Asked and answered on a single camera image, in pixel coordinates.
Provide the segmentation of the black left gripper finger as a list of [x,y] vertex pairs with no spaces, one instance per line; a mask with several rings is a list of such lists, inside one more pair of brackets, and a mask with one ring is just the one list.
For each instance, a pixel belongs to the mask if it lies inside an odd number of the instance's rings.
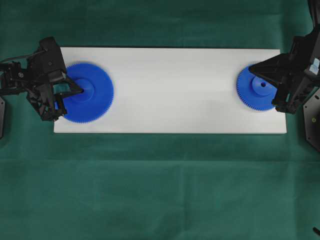
[[53,93],[53,109],[54,114],[67,114],[67,108],[64,103],[64,99],[82,94],[83,90],[54,92]]
[[60,93],[83,93],[84,90],[77,85],[68,75],[65,75],[61,83],[59,84]]

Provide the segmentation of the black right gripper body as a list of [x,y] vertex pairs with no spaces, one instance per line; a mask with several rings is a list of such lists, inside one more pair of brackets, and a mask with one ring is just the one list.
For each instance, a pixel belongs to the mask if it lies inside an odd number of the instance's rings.
[[315,49],[316,37],[310,35],[295,36],[290,52],[295,54],[291,64],[291,73],[281,75],[281,86],[277,88],[272,100],[276,111],[295,114],[314,88],[312,77],[307,71]]

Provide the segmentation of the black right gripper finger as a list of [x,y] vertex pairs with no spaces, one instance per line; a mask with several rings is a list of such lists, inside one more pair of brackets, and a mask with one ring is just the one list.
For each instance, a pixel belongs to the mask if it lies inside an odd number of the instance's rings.
[[295,59],[293,53],[281,53],[267,60],[255,63],[248,70],[255,75],[289,75],[292,70],[292,62]]
[[268,84],[272,85],[276,89],[278,89],[282,85],[281,77],[282,75],[279,72],[251,72],[250,74],[253,75],[251,80],[251,85],[258,83],[256,78],[261,79],[263,82],[267,82]]

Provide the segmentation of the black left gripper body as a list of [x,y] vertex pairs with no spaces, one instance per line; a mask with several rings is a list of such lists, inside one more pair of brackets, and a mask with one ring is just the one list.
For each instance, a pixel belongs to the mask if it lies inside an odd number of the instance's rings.
[[35,55],[27,59],[27,69],[31,72],[31,80],[26,87],[26,99],[41,120],[56,121],[64,111],[55,107],[53,85],[65,80],[66,66],[54,37],[39,42]]

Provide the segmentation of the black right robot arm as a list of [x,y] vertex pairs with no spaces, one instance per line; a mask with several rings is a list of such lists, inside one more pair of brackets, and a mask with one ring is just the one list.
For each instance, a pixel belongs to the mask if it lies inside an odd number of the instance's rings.
[[295,36],[290,52],[256,63],[248,70],[273,85],[275,110],[295,114],[315,87],[320,86],[320,2],[309,0],[313,30]]

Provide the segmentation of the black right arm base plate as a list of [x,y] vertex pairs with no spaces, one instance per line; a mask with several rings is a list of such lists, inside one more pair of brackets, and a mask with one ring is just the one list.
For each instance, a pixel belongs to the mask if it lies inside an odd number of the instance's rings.
[[320,89],[303,105],[304,129],[307,142],[320,151]]

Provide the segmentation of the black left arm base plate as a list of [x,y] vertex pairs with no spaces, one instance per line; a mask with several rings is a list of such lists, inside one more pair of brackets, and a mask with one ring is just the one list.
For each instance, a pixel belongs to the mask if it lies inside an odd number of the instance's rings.
[[4,131],[5,107],[5,101],[0,97],[0,139],[3,137]]

